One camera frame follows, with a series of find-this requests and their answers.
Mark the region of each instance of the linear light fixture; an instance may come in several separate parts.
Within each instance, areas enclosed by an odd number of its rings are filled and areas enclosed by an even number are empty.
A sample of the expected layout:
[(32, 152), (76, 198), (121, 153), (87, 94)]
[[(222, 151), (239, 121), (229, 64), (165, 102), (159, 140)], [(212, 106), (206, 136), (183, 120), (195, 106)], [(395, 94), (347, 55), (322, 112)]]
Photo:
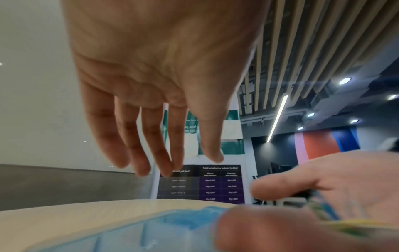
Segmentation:
[(284, 106), (287, 103), (287, 99), (288, 99), (288, 95), (284, 95), (283, 96), (283, 100), (281, 101), (281, 105), (278, 108), (278, 112), (277, 112), (276, 118), (274, 119), (273, 127), (271, 128), (269, 137), (267, 138), (267, 141), (266, 141), (267, 143), (270, 142), (270, 139), (273, 136), (273, 133), (274, 133), (274, 130), (276, 129), (278, 120), (280, 119), (280, 116), (281, 116), (281, 113), (283, 112)]

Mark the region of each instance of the table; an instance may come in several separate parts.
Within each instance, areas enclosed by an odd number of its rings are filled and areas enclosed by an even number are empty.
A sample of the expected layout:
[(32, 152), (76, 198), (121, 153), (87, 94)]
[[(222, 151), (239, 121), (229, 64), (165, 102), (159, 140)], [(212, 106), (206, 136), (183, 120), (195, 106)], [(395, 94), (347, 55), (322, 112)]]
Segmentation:
[(104, 201), (0, 212), (0, 251), (22, 252), (46, 240), (172, 209), (234, 205), (211, 201), (157, 199)]
[(170, 177), (160, 177), (157, 198), (244, 204), (241, 166), (186, 164)]

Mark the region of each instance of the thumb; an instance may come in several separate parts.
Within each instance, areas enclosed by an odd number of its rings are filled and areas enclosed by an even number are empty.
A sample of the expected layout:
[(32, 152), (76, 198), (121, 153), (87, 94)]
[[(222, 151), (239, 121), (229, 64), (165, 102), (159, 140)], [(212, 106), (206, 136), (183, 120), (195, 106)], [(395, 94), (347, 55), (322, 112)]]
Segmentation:
[(251, 184), (251, 194), (262, 200), (278, 200), (307, 189), (319, 189), (319, 173), (313, 165), (301, 165), (290, 171), (270, 174), (256, 179)]
[(369, 245), (329, 230), (299, 210), (237, 207), (216, 226), (215, 243), (221, 251), (360, 252)]

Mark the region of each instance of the ceiling light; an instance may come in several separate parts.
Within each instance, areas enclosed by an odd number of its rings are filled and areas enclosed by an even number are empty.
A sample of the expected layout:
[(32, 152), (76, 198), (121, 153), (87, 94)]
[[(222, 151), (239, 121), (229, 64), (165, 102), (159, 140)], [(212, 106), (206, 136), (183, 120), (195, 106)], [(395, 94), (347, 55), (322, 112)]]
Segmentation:
[(284, 109), (284, 106), (286, 105), (287, 99), (288, 99), (288, 95), (283, 96), (283, 100), (281, 101), (281, 105), (278, 108), (276, 118), (274, 119), (273, 127), (271, 128), (269, 137), (267, 138), (266, 142), (270, 142), (271, 136), (273, 135), (273, 132), (276, 129), (277, 122), (280, 119), (281, 113), (283, 112), (283, 109)]
[(399, 95), (390, 95), (390, 96), (388, 96), (388, 100), (393, 100), (393, 99), (396, 99), (398, 97), (399, 97)]
[(339, 84), (340, 85), (344, 85), (344, 84), (350, 82), (350, 80), (352, 80), (352, 78), (351, 77), (347, 77), (345, 79), (342, 79)]

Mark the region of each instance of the gray wall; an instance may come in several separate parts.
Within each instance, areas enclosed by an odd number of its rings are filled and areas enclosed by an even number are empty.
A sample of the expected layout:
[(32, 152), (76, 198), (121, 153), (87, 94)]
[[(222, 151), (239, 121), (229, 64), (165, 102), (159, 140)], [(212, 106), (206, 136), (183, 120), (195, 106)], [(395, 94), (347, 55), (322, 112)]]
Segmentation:
[(150, 198), (153, 176), (0, 165), (0, 211)]

